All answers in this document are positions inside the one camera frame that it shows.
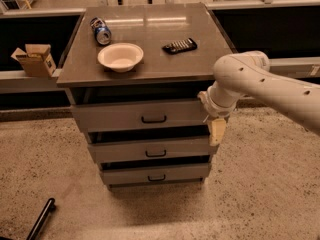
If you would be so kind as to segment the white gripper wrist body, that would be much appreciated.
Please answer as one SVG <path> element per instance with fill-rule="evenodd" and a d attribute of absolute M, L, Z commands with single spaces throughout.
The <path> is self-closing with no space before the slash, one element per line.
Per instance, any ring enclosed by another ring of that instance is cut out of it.
<path fill-rule="evenodd" d="M 235 109 L 239 94 L 220 85 L 212 85 L 197 95 L 204 109 L 212 118 L 226 118 Z"/>

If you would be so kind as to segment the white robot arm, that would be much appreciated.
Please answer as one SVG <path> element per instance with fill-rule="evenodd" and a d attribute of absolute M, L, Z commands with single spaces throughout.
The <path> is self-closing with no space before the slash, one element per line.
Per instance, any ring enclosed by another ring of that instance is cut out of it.
<path fill-rule="evenodd" d="M 207 111 L 209 144 L 219 145 L 227 118 L 246 95 L 320 135 L 320 86 L 270 72 L 266 54 L 251 51 L 225 55 L 213 65 L 215 81 L 198 98 Z"/>

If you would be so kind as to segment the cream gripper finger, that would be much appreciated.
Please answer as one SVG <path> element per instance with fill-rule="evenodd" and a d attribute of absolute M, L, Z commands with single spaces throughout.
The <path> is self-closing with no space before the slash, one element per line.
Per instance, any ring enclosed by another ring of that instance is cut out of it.
<path fill-rule="evenodd" d="M 211 118 L 207 119 L 207 126 L 209 129 L 209 144 L 211 146 L 218 146 L 224 136 L 227 122 L 224 118 Z"/>

